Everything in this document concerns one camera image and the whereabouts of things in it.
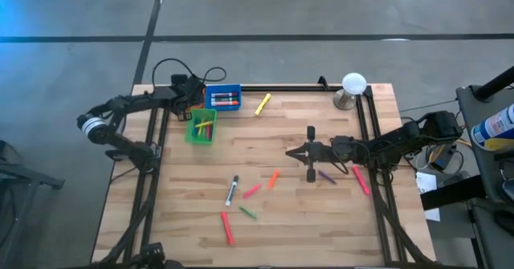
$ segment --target butcher block tabletop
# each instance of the butcher block tabletop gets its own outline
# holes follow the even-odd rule
[[[382,133],[401,126],[392,85],[371,86]],[[137,85],[133,94],[145,90],[151,92],[152,86]],[[284,154],[307,140],[308,125],[316,127],[316,140],[325,144],[335,135],[361,139],[357,110],[337,109],[333,92],[273,92],[256,116],[255,109],[265,95],[243,92],[238,111],[218,112],[214,143],[208,146],[186,143],[186,122],[170,117],[150,243],[161,242],[166,258],[186,267],[382,265],[373,201],[364,195],[355,176],[344,175],[330,164],[315,164],[315,169],[325,171],[337,184],[319,176],[315,183],[307,183],[307,168]],[[366,103],[364,108],[373,138]],[[128,115],[124,135],[143,141],[149,115],[150,111]],[[116,163],[112,176],[132,167],[129,161]],[[269,190],[267,184],[276,169],[279,176]],[[362,166],[360,170],[369,185],[368,171]],[[236,174],[239,184],[232,205],[225,206]],[[110,185],[93,261],[102,259],[127,228],[136,183],[134,171]],[[260,190],[243,199],[259,183]],[[422,252],[434,259],[414,171],[399,166],[393,188],[401,224]],[[257,220],[239,206],[254,212]],[[235,240],[232,246],[227,244],[222,211],[228,213]],[[388,232],[395,257],[389,227]]]

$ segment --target green marker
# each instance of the green marker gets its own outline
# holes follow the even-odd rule
[[[243,206],[239,206],[239,209],[240,209],[244,214],[246,214],[248,217],[250,217],[250,218],[253,218],[253,219],[257,220],[257,216],[256,216],[254,213],[250,212],[249,210],[245,209]]]

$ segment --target purple marker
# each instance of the purple marker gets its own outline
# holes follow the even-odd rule
[[[326,178],[328,181],[330,181],[331,183],[333,183],[334,185],[337,185],[336,181],[334,181],[334,179],[332,179],[328,174],[326,173],[323,173],[322,171],[318,170],[318,174],[324,178]]]

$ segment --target pink crayon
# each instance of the pink crayon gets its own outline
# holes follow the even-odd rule
[[[259,188],[260,188],[261,184],[258,184],[256,185],[255,187],[251,188],[249,191],[247,191],[244,195],[243,195],[243,198],[248,198],[250,197],[253,193],[255,193],[255,191],[257,191]]]
[[[364,183],[364,179],[362,178],[361,173],[359,172],[359,168],[355,165],[353,168],[353,172],[355,173],[355,177],[357,177],[357,180],[359,181],[359,184],[361,184],[362,190],[364,191],[364,194],[369,195],[369,189],[366,183]]]

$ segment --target white paper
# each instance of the white paper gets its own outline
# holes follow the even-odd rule
[[[418,184],[418,190],[420,194],[437,189],[437,178],[435,177],[435,175],[432,174],[417,172],[416,183]],[[426,210],[425,218],[427,220],[441,222],[439,208]]]

